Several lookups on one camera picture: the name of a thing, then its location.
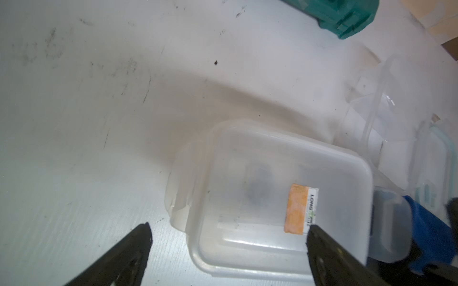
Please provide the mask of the clear lunch box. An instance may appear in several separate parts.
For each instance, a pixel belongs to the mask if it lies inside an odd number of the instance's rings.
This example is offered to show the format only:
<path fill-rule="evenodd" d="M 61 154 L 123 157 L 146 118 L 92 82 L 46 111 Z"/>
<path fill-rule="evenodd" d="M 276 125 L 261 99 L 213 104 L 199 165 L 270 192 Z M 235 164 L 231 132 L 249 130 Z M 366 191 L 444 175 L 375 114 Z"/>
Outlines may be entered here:
<path fill-rule="evenodd" d="M 349 86 L 334 143 L 365 159 L 376 186 L 398 193 L 409 188 L 420 129 L 432 114 L 424 79 L 417 64 L 393 55 Z"/>
<path fill-rule="evenodd" d="M 305 226 L 291 234 L 287 203 L 299 186 L 308 209 Z M 408 202 L 375 187 L 362 157 L 251 120 L 219 123 L 177 153 L 165 207 L 194 264 L 213 276 L 311 281 L 311 224 L 361 263 L 410 252 Z"/>

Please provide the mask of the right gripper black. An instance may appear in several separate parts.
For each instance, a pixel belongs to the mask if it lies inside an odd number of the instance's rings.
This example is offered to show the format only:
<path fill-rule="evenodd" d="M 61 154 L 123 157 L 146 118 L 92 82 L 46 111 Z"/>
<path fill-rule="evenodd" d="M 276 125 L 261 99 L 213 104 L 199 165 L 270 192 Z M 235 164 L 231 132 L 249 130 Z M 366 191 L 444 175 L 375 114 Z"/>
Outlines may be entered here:
<path fill-rule="evenodd" d="M 446 204 L 447 217 L 452 229 L 456 256 L 458 256 L 458 199 L 454 198 Z M 458 267 L 441 262 L 428 263 L 419 274 L 409 269 L 409 264 L 422 254 L 413 241 L 406 258 L 385 263 L 373 258 L 367 260 L 367 267 L 391 286 L 456 286 L 458 284 Z"/>

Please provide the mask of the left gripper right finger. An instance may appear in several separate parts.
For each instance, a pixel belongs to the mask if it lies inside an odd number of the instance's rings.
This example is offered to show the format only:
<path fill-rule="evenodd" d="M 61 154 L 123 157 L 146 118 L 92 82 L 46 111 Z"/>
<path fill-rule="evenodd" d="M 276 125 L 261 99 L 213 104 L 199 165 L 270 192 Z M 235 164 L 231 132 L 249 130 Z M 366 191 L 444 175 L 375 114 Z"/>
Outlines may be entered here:
<path fill-rule="evenodd" d="M 318 225 L 307 235 L 308 261 L 317 286 L 386 286 Z"/>

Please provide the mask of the clear lunch box lid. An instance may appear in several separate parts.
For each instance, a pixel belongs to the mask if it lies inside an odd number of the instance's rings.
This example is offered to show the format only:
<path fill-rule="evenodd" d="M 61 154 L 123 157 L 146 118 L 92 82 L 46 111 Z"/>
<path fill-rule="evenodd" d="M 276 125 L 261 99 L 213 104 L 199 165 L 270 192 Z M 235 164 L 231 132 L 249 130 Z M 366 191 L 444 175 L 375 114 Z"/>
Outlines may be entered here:
<path fill-rule="evenodd" d="M 424 124 L 411 167 L 410 196 L 448 224 L 446 204 L 458 196 L 458 132 L 448 120 Z"/>

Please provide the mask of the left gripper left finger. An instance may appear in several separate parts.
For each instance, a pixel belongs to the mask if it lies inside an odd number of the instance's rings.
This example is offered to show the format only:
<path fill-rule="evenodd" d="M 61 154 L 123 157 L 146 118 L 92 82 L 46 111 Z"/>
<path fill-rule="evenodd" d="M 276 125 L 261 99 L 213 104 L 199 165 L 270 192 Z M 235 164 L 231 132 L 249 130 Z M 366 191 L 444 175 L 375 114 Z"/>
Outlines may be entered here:
<path fill-rule="evenodd" d="M 139 286 L 152 244 L 149 223 L 140 224 L 67 285 Z"/>

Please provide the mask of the blue cleaning cloth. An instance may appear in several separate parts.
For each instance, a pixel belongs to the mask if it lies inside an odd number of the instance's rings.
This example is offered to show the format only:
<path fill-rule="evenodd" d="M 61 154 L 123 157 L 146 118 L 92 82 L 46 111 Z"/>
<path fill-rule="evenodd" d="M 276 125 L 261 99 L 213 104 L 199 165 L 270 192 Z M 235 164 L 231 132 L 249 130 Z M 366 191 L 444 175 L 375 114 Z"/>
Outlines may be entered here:
<path fill-rule="evenodd" d="M 422 274 L 428 263 L 452 264 L 456 256 L 452 229 L 408 195 L 404 199 L 412 212 L 412 238 L 422 254 L 409 264 L 409 269 Z"/>

